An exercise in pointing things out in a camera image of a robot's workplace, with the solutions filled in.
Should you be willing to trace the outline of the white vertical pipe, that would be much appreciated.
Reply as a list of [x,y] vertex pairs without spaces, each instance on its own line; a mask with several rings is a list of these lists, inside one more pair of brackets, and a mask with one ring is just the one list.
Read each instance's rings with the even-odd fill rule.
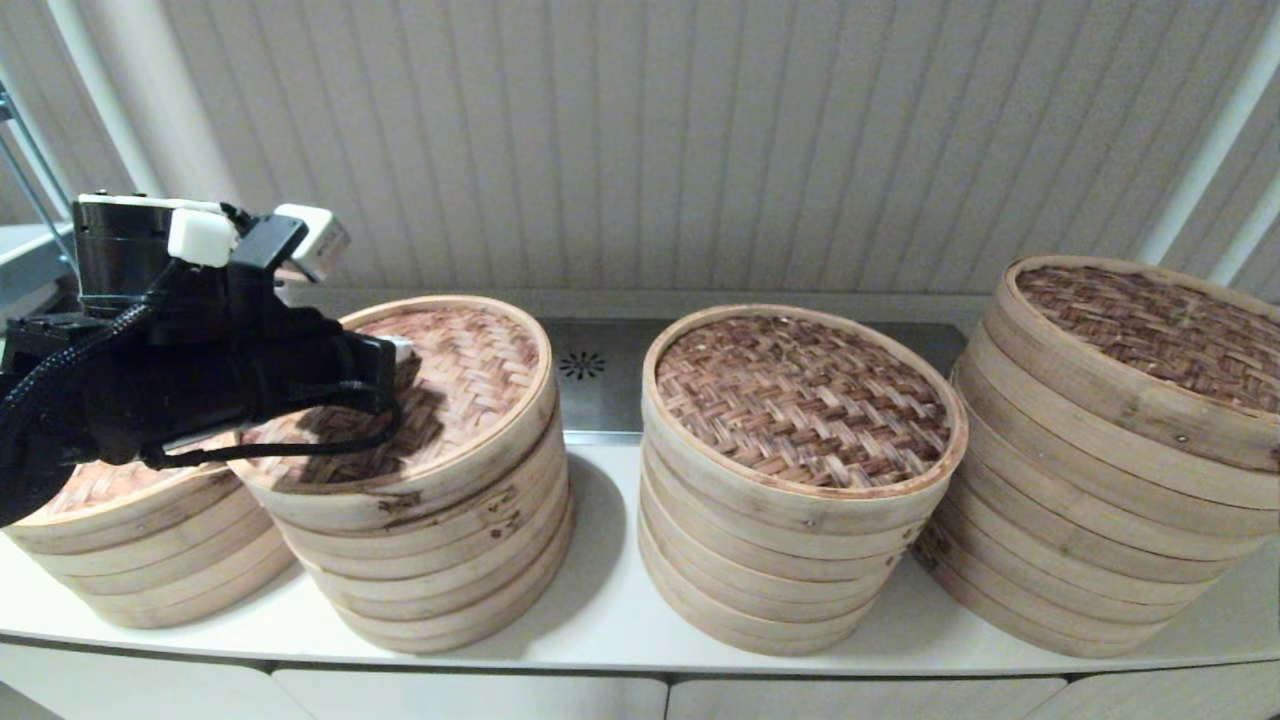
[[1267,183],[1257,204],[1243,220],[1236,233],[1207,275],[1213,284],[1229,287],[1239,277],[1257,247],[1262,243],[1268,228],[1280,218],[1280,169]]
[[1262,24],[1258,42],[1231,87],[1226,102],[1213,117],[1155,223],[1139,243],[1134,254],[1137,263],[1158,265],[1169,255],[1277,70],[1280,70],[1280,0]]
[[79,4],[77,0],[46,0],[46,4],[132,188],[152,196],[164,195],[160,177],[125,111]]

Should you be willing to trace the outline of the beige cabinet door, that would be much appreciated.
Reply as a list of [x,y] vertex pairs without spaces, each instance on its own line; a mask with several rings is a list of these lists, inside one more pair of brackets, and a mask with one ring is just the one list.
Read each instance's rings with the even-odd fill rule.
[[682,682],[666,720],[1023,720],[1066,685],[1051,676]]
[[316,720],[666,720],[669,688],[643,676],[280,670]]
[[1085,676],[1025,720],[1280,720],[1280,660]]
[[237,665],[0,644],[0,682],[64,720],[314,720]]

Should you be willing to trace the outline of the stainless steel drain plate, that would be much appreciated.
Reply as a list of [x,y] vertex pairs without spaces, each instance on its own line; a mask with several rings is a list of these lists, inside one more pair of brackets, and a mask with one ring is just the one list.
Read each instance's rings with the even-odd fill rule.
[[669,318],[539,319],[550,340],[563,430],[580,445],[634,445],[643,433],[643,365]]

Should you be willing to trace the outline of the white side table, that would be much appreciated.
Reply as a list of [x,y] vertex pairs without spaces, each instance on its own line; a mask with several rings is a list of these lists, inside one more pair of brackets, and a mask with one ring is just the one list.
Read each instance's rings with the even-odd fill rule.
[[6,320],[51,307],[69,274],[70,266],[46,225],[0,225],[0,334]]

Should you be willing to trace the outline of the grey metal rack frame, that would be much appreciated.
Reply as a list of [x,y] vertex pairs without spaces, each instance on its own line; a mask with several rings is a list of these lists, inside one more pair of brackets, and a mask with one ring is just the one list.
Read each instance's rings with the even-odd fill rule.
[[61,220],[70,215],[70,200],[52,164],[44,155],[17,101],[0,79],[0,158],[15,177],[20,192],[46,227],[59,260],[76,274],[79,264],[72,231]]

